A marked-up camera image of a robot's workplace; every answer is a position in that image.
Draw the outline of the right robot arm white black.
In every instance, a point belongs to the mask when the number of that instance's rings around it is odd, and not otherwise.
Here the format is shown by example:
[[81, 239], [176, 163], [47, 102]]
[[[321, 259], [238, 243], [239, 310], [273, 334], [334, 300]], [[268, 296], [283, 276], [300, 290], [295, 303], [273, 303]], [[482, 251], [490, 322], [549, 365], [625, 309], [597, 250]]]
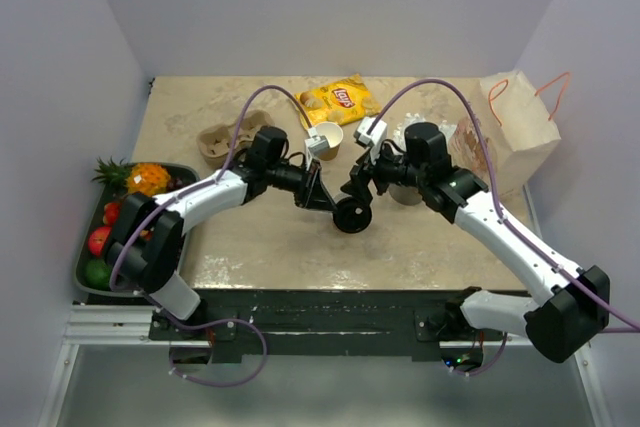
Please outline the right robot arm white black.
[[364, 231], [372, 220], [374, 193], [392, 185], [417, 190], [422, 201], [493, 253], [526, 287], [525, 297], [471, 287], [451, 300], [435, 327], [469, 339], [479, 329], [527, 338], [546, 359], [562, 363], [609, 324], [609, 276], [585, 269], [555, 252], [493, 198], [468, 169], [453, 165], [437, 125], [419, 122], [405, 131], [405, 151], [396, 154], [387, 125], [364, 119], [354, 133], [364, 154], [341, 188], [334, 225], [345, 233]]

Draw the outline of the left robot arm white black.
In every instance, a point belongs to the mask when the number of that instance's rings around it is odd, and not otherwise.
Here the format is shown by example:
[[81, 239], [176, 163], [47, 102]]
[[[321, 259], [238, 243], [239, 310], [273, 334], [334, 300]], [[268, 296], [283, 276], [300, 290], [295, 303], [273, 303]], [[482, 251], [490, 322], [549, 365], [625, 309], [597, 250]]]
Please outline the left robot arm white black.
[[200, 337], [214, 324], [207, 320], [206, 302], [177, 271], [179, 249], [194, 227], [251, 202], [270, 187], [291, 193], [302, 209], [337, 209], [317, 158], [329, 150], [327, 138], [312, 131], [299, 165], [287, 158], [288, 146], [282, 129], [263, 127], [211, 176], [168, 194], [130, 195], [102, 248], [111, 268], [110, 287], [140, 291], [183, 338]]

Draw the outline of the brown paper cup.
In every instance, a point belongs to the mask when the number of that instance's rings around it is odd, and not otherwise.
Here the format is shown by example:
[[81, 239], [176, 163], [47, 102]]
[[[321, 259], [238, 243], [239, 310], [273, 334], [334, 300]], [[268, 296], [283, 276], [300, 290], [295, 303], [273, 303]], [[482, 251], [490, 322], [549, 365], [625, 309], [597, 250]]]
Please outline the brown paper cup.
[[344, 138], [342, 127], [335, 122], [325, 121], [318, 123], [315, 129], [319, 135], [324, 136], [328, 141], [328, 149], [317, 154], [316, 157], [322, 161], [335, 159]]

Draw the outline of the black coffee cup lid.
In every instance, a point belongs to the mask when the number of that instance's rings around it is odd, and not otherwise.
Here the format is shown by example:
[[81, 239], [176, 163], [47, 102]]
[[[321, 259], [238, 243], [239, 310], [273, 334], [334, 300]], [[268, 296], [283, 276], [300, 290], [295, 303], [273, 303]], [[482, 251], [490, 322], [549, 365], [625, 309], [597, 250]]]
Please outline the black coffee cup lid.
[[354, 197], [345, 197], [336, 203], [332, 216], [334, 226], [341, 232], [356, 234], [369, 227], [372, 221], [372, 210], [367, 204]]

